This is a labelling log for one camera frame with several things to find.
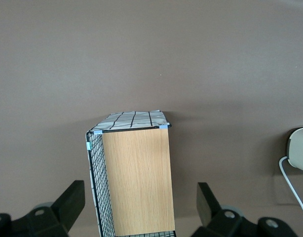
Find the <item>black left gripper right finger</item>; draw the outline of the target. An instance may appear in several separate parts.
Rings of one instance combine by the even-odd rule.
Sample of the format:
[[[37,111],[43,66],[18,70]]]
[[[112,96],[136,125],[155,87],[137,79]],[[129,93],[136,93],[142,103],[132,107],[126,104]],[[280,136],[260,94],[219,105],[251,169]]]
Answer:
[[[284,221],[262,217],[256,224],[235,210],[223,209],[205,182],[197,184],[197,211],[202,223],[193,237],[295,237]]]

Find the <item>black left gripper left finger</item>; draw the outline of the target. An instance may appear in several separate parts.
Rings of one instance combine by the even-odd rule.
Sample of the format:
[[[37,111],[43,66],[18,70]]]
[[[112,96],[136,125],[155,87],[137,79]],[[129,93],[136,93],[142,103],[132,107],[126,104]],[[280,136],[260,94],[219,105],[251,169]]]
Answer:
[[[42,204],[17,220],[0,213],[0,237],[67,237],[84,206],[84,181],[75,180],[51,205]]]

